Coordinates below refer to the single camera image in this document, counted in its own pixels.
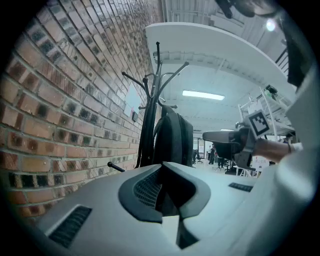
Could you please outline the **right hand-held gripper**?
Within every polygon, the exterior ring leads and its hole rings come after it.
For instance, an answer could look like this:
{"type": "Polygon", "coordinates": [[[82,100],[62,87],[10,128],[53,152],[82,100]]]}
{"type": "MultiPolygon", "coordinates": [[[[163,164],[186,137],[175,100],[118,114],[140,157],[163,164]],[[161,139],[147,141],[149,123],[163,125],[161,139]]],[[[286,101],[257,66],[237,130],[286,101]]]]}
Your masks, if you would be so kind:
{"type": "Polygon", "coordinates": [[[270,131],[267,118],[260,109],[247,115],[242,122],[237,122],[235,130],[207,131],[202,138],[213,143],[218,157],[233,161],[241,169],[255,171],[250,163],[256,141],[270,131]]]}

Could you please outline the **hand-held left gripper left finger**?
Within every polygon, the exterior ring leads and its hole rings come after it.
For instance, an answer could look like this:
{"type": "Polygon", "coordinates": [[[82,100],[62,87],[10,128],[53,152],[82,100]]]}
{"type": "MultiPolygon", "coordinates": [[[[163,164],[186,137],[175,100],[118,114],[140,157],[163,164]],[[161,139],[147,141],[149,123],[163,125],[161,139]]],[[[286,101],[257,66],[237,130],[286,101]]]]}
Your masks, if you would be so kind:
{"type": "Polygon", "coordinates": [[[120,204],[138,221],[162,223],[163,215],[156,210],[162,189],[161,167],[160,164],[148,166],[146,170],[124,181],[118,190],[120,204]]]}

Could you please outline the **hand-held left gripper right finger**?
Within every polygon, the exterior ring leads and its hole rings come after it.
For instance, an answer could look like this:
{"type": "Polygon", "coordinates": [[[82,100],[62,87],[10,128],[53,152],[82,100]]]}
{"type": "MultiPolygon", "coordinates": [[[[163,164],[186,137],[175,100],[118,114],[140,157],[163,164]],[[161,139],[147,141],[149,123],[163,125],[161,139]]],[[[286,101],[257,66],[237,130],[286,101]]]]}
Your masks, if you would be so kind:
{"type": "Polygon", "coordinates": [[[176,244],[185,249],[199,241],[186,228],[188,218],[198,216],[211,198],[211,189],[193,168],[174,162],[162,163],[162,181],[179,216],[176,244]]]}

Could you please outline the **black backpack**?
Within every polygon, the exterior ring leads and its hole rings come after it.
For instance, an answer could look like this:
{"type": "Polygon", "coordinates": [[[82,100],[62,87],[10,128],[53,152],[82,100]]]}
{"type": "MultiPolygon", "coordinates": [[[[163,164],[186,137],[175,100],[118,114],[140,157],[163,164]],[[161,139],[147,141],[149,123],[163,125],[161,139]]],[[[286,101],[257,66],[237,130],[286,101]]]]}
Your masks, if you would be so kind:
{"type": "Polygon", "coordinates": [[[171,106],[162,106],[153,139],[153,164],[173,162],[193,166],[193,126],[171,106]]]}

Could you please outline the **person's right forearm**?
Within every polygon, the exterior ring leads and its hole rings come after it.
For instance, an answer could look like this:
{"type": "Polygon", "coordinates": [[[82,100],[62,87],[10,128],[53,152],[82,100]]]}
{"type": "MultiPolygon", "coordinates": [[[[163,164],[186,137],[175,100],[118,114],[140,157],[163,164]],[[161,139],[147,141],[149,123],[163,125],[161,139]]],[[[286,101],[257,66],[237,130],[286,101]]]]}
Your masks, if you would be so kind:
{"type": "MultiPolygon", "coordinates": [[[[290,146],[291,146],[291,153],[303,150],[303,145],[301,142],[292,143],[290,144],[290,146]]],[[[270,160],[274,163],[279,163],[284,157],[286,157],[287,155],[290,155],[291,153],[288,153],[287,143],[275,142],[275,141],[259,138],[255,142],[252,155],[264,157],[267,160],[270,160]]]]}

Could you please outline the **white tube rack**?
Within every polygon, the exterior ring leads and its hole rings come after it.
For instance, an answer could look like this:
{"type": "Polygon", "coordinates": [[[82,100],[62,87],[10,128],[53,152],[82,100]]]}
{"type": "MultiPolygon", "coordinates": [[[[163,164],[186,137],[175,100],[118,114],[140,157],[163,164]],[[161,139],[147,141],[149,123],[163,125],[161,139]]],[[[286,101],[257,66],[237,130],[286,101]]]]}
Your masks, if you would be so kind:
{"type": "Polygon", "coordinates": [[[242,120],[255,111],[262,111],[270,128],[264,137],[278,141],[285,136],[295,135],[295,129],[286,115],[290,105],[289,99],[268,85],[260,88],[256,97],[249,97],[249,101],[242,105],[239,104],[238,109],[242,120]]]}

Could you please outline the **long ceiling light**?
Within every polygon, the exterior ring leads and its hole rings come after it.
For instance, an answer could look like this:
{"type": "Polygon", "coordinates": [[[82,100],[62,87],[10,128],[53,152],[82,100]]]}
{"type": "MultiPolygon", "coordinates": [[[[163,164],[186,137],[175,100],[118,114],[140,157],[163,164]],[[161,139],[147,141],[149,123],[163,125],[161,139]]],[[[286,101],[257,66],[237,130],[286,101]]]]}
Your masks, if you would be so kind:
{"type": "Polygon", "coordinates": [[[211,100],[218,100],[218,101],[222,101],[225,98],[225,96],[223,95],[199,92],[199,91],[190,91],[190,90],[184,90],[182,92],[182,95],[185,97],[203,98],[203,99],[211,99],[211,100]]]}

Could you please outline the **black coat rack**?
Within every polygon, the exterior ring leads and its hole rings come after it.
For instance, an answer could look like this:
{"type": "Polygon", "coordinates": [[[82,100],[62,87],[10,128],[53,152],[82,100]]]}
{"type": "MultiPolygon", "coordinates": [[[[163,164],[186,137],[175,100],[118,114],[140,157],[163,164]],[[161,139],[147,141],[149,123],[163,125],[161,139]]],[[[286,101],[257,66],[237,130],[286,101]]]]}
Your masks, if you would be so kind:
{"type": "Polygon", "coordinates": [[[145,110],[145,112],[138,147],[138,155],[135,166],[136,169],[152,164],[152,154],[154,153],[155,140],[153,135],[155,129],[157,106],[169,109],[178,108],[177,105],[167,105],[160,102],[160,96],[163,90],[175,77],[177,77],[187,66],[189,66],[189,62],[186,61],[177,71],[166,72],[162,74],[163,62],[161,60],[159,42],[156,42],[156,56],[156,72],[145,75],[141,82],[127,74],[125,71],[121,73],[124,77],[139,85],[144,90],[147,98],[146,106],[139,107],[140,110],[145,110]]]}

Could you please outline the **white wall poster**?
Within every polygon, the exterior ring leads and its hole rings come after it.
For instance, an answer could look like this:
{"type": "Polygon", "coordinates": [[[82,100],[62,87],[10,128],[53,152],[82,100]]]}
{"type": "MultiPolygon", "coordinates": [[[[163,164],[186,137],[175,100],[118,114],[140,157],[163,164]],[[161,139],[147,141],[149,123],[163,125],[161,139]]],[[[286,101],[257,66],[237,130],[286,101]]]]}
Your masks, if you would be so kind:
{"type": "Polygon", "coordinates": [[[125,101],[124,114],[127,117],[131,117],[133,112],[136,112],[137,114],[139,113],[141,98],[133,83],[130,84],[124,101],[125,101]]]}

